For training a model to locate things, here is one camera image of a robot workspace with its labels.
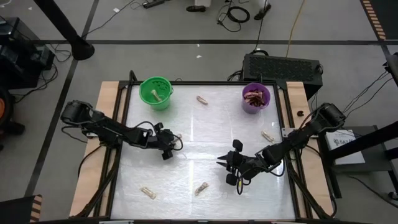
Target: concrete floor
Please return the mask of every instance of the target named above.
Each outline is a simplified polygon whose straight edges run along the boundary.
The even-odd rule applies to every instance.
[[[97,0],[56,1],[81,34],[93,3]],[[99,0],[90,30],[100,26],[113,15],[115,7],[122,8],[129,1]],[[213,1],[205,13],[188,13],[185,8],[193,1],[173,0],[152,9],[129,6],[102,29],[89,34],[88,40],[242,40],[240,44],[110,44],[95,45],[96,53],[88,60],[55,62],[58,78],[46,90],[29,95],[16,105],[16,120],[26,125],[22,136],[4,140],[0,152],[0,201],[23,197],[50,126],[61,89],[68,77],[73,77],[66,101],[82,100],[96,104],[101,82],[127,80],[134,70],[138,79],[160,75],[170,80],[226,80],[241,68],[244,54],[254,45],[247,40],[257,38],[259,21],[249,20],[242,30],[230,33],[216,24],[215,18],[223,1]],[[272,9],[264,19],[261,40],[287,40],[300,7],[298,0],[272,1]],[[243,5],[255,15],[255,4]],[[13,0],[0,8],[0,15],[19,16],[41,39],[61,40],[63,37],[32,1]],[[236,24],[226,22],[232,29]],[[377,40],[359,0],[307,0],[298,19],[294,40],[341,40],[341,45],[308,42],[292,45],[289,57],[319,60],[324,66],[323,87],[318,104],[331,102],[344,108],[353,97],[368,86],[383,71],[384,54],[378,45],[345,45],[344,40]],[[273,56],[283,57],[284,44],[259,45]],[[388,46],[391,53],[398,46]],[[376,84],[360,102],[371,97],[382,83]],[[366,106],[351,114],[347,126],[378,125],[379,128],[396,121],[398,94],[394,82],[389,82]],[[60,132],[58,122],[35,194],[44,197],[41,220],[66,218],[76,187],[76,173],[83,158],[85,145]],[[394,141],[387,148],[396,147]],[[361,174],[361,179],[376,190],[393,190],[385,173]],[[342,220],[366,223],[396,223],[395,208],[383,202],[355,180],[338,178],[342,199],[337,199],[337,217]]]

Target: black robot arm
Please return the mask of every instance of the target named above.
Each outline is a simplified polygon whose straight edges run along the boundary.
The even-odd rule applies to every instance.
[[[124,141],[142,149],[159,149],[163,151],[164,160],[173,157],[174,135],[169,129],[162,129],[162,123],[152,125],[145,121],[129,128],[94,110],[89,103],[77,100],[67,103],[61,120],[65,124],[81,128],[83,134],[95,133],[101,144],[107,147],[118,147]],[[139,128],[138,126],[143,123],[151,124],[154,130]]]
[[[346,116],[333,104],[324,103],[309,116],[312,119],[305,124],[301,125],[295,131],[292,131],[281,143],[267,146],[255,153],[255,157],[248,157],[240,154],[242,151],[242,143],[234,140],[233,146],[235,151],[229,151],[226,156],[221,156],[219,159],[226,160],[226,163],[220,163],[231,172],[227,175],[226,182],[230,185],[239,183],[240,178],[248,180],[249,182],[260,172],[271,172],[280,165],[285,155],[290,150],[303,149],[310,139],[315,134],[322,134],[324,132],[333,132],[344,125]],[[315,213],[320,218],[331,218],[328,216],[311,196],[305,185],[299,179],[296,171],[289,160],[287,162],[288,174],[298,185],[303,192],[304,197],[310,202]]]

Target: small brown object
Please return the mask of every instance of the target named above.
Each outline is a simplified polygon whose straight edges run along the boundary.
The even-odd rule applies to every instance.
[[[264,92],[259,91],[258,89],[249,90],[247,93],[243,95],[243,98],[246,103],[249,103],[252,106],[264,106]]]

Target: purple bucket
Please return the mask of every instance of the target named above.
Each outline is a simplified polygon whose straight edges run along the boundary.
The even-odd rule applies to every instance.
[[[264,102],[265,102],[265,105],[264,105],[264,106],[253,106],[253,105],[250,105],[249,103],[247,103],[247,102],[244,100],[244,97],[243,97],[243,96],[244,96],[248,91],[250,91],[250,90],[255,90],[255,89],[264,92],[264,94],[263,94],[263,96],[262,96],[262,97],[264,98]],[[270,100],[271,100],[271,94],[269,93],[267,87],[265,87],[264,85],[261,85],[260,83],[250,83],[250,84],[248,84],[247,86],[245,86],[245,87],[243,88],[243,91],[242,91],[242,109],[243,109],[245,112],[249,113],[249,114],[256,114],[256,113],[258,113],[261,109],[266,108],[266,107],[268,106]]]

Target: black table frame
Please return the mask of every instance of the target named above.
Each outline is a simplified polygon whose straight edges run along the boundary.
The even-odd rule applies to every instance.
[[[129,102],[130,102],[130,97],[131,97],[131,92],[132,92],[132,87],[140,85],[142,82],[137,81],[135,76],[131,76],[131,79],[129,81],[120,81],[119,86],[118,86],[118,92],[116,95],[116,101],[115,101],[115,106],[114,106],[114,111],[113,111],[113,119],[117,119],[119,109],[121,106],[121,96],[123,91],[127,91],[126,93],[126,99],[124,102],[124,109],[123,109],[123,116],[122,116],[122,124],[126,124],[127,121],[127,112],[129,108]],[[240,85],[244,86],[247,85],[248,83],[251,82],[208,82],[208,81],[171,81],[172,85]],[[284,128],[284,120],[283,120],[283,115],[282,115],[282,109],[281,109],[281,104],[280,104],[280,98],[279,98],[279,87],[277,86],[276,82],[263,82],[264,85],[272,85],[274,87],[274,94],[275,94],[275,100],[276,100],[276,105],[277,105],[277,111],[278,111],[278,117],[279,117],[279,123],[280,127]],[[287,110],[287,117],[289,120],[289,126],[291,128],[294,128],[294,121],[293,121],[293,115],[292,115],[292,110],[290,107],[290,100],[289,100],[289,95],[287,93],[287,90],[282,89],[284,92],[284,100],[285,100],[285,105],[286,105],[286,110]],[[110,188],[109,188],[109,197],[106,205],[106,211],[105,215],[109,216],[111,215],[112,211],[112,206],[113,206],[113,199],[114,199],[114,191],[116,188],[116,179],[118,176],[118,169],[119,169],[119,162],[120,162],[120,157],[121,157],[121,147],[119,149],[110,149],[107,148],[105,152],[105,157],[104,157],[104,163],[103,163],[103,168],[101,172],[101,178],[100,178],[100,185],[106,180],[107,175],[109,174],[108,169],[110,165],[110,159],[112,155],[112,151],[115,150],[116,154],[114,156],[114,165],[117,167],[116,169],[116,174],[112,178],[110,182]],[[301,179],[301,181],[305,184],[305,176],[304,176],[304,171],[303,171],[303,165],[302,165],[302,160],[299,156],[299,152],[295,151],[295,158],[298,158],[296,160],[297,163],[297,172],[298,175]],[[298,198],[297,198],[297,192],[295,188],[295,184],[293,180],[289,177],[289,185],[290,185],[290,191],[292,194],[292,201],[293,201],[293,207],[294,207],[294,213],[296,218],[300,218],[300,211],[299,211],[299,203],[298,203]],[[304,200],[304,207],[305,207],[305,213],[307,218],[312,218],[312,209],[310,207],[310,204],[307,202],[305,198]],[[100,210],[101,210],[101,201],[98,200],[94,207],[94,217],[98,217],[100,215]]]

